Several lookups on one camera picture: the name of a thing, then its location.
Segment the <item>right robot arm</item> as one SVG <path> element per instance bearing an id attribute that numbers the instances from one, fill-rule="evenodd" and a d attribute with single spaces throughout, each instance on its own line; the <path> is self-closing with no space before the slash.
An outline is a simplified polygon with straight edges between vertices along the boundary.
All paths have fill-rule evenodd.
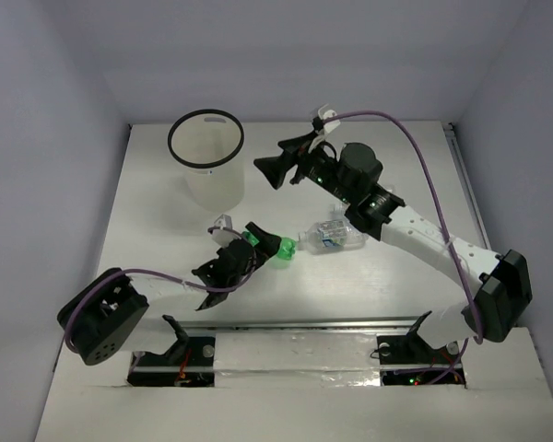
<path id="1" fill-rule="evenodd" d="M 346 204 L 345 216 L 358 231 L 407 252 L 468 289 L 464 301 L 418 318 L 406 337 L 413 359 L 426 361 L 447 343 L 471 337 L 492 343 L 506 339 L 532 300 L 522 253 L 499 254 L 443 233 L 380 185 L 383 165 L 368 145 L 347 143 L 337 157 L 325 153 L 327 142 L 314 133 L 278 145 L 279 156 L 253 162 L 273 189 L 293 170 L 291 183 L 310 180 Z"/>

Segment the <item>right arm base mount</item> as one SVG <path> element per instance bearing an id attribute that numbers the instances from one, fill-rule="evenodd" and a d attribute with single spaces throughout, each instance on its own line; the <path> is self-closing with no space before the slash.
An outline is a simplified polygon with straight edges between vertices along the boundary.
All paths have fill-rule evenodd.
<path id="1" fill-rule="evenodd" d="M 430 347 L 418 331 L 431 314 L 420 316 L 404 335 L 379 335 L 370 358 L 382 367 L 386 386 L 461 385 L 465 373 L 461 365 L 462 349 L 453 341 L 439 348 Z"/>

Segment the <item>clear bottle blue label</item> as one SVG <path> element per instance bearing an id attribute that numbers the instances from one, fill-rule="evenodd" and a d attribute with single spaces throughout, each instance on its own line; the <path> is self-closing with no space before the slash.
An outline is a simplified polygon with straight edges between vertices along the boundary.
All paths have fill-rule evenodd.
<path id="1" fill-rule="evenodd" d="M 332 218 L 344 217 L 347 210 L 347 205 L 342 203 L 330 205 L 330 215 Z"/>

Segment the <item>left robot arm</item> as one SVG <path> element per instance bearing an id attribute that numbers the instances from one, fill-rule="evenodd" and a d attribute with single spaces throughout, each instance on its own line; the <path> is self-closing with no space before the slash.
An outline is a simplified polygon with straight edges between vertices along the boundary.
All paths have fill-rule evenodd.
<path id="1" fill-rule="evenodd" d="M 147 297 L 137 292 L 131 277 L 135 274 L 160 278 L 182 289 L 206 293 L 199 311 L 217 306 L 229 294 L 245 285 L 253 273 L 275 257 L 282 238 L 262 230 L 255 223 L 240 233 L 230 225 L 213 225 L 207 232 L 220 245 L 217 257 L 192 270 L 201 282 L 148 269 L 106 270 L 69 301 L 57 315 L 64 331 L 64 344 L 87 366 L 103 363 L 118 352 L 145 316 Z"/>

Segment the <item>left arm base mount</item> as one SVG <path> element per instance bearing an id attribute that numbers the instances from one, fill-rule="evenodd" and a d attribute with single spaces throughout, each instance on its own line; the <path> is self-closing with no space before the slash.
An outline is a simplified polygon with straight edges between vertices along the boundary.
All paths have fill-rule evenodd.
<path id="1" fill-rule="evenodd" d="M 215 385 L 216 337 L 190 336 L 171 315 L 162 318 L 175 342 L 162 354 L 133 352 L 127 382 L 133 387 L 210 388 Z"/>

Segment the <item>green plastic bottle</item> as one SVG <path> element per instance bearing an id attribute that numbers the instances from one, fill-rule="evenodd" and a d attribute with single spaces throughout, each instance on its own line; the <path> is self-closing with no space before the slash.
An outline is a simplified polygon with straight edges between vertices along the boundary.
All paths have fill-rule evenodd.
<path id="1" fill-rule="evenodd" d="M 296 253 L 296 247 L 297 243 L 294 239 L 282 237 L 277 254 L 268 261 L 268 264 L 275 269 L 288 268 Z"/>

